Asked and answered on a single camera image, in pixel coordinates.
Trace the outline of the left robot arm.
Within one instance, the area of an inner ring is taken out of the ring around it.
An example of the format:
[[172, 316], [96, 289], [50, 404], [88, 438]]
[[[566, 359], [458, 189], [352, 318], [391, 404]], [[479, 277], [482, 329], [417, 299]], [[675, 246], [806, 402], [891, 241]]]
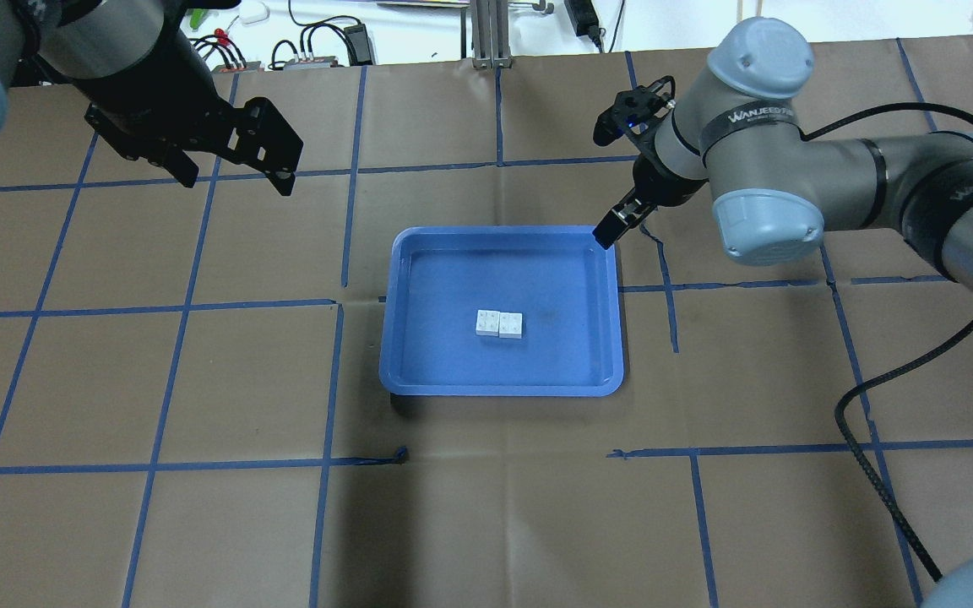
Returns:
[[192, 187], [192, 153], [262, 173], [289, 196], [302, 140], [270, 100], [235, 107], [182, 32], [190, 10], [232, 1], [0, 1], [0, 132], [17, 65], [42, 58], [89, 101], [85, 121], [128, 161]]

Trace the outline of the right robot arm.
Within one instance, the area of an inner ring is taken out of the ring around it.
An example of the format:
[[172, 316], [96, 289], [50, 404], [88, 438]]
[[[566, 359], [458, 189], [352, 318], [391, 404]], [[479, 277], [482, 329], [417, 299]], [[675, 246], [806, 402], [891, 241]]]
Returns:
[[[737, 264], [806, 257], [828, 231], [893, 230], [932, 269], [973, 293], [973, 115], [902, 101], [807, 133], [794, 100], [814, 62], [796, 28], [750, 17], [710, 51], [687, 92], [677, 94], [669, 74], [619, 92], [592, 138], [599, 146], [629, 139], [638, 155], [633, 188], [592, 231], [599, 246], [613, 246], [657, 208], [684, 204], [709, 187], [722, 249]], [[934, 582], [927, 607], [973, 607], [973, 559], [950, 573], [939, 569], [845, 411], [970, 334], [973, 319], [914, 361], [851, 388], [834, 407], [845, 445]]]

